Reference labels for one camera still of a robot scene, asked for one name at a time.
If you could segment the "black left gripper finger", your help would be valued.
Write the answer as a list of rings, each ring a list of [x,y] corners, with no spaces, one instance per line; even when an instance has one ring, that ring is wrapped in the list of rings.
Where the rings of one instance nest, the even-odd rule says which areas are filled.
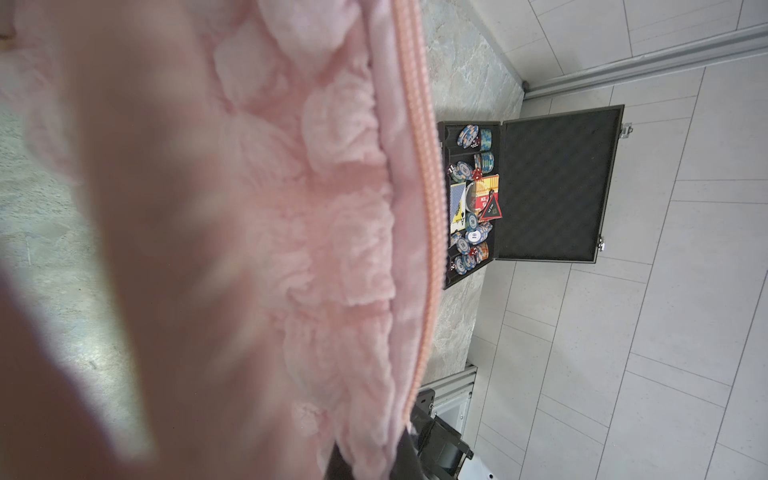
[[[425,479],[414,444],[414,438],[405,428],[399,439],[387,440],[383,446],[372,450],[351,445],[333,445],[324,479]]]

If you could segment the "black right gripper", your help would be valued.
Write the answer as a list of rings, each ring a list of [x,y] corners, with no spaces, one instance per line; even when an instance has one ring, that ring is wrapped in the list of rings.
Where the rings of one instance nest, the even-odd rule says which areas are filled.
[[[411,437],[426,479],[458,479],[465,461],[471,460],[474,452],[456,429],[433,415],[434,398],[432,389],[418,393],[410,416]]]

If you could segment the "pink fluffy handbag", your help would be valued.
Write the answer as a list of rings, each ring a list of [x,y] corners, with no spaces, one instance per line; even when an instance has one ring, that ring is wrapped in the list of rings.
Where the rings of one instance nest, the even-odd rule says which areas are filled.
[[[1,95],[98,232],[150,449],[1,277],[5,479],[324,479],[411,432],[447,228],[415,1],[5,1]]]

